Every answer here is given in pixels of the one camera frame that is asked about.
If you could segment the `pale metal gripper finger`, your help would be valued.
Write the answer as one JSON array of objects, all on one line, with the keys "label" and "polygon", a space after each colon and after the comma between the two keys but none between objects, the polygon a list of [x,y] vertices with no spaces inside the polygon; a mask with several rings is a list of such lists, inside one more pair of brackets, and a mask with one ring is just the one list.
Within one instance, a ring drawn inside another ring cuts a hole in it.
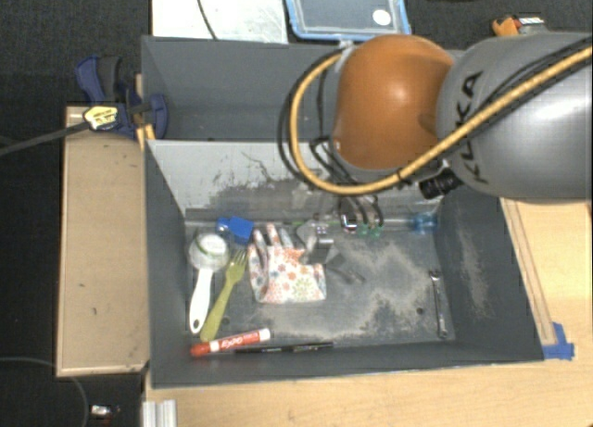
[{"label": "pale metal gripper finger", "polygon": [[342,269],[346,264],[346,259],[334,240],[321,239],[311,253],[310,262],[329,269]]},{"label": "pale metal gripper finger", "polygon": [[296,235],[308,250],[328,249],[336,241],[335,226],[319,222],[306,222],[296,229]]}]

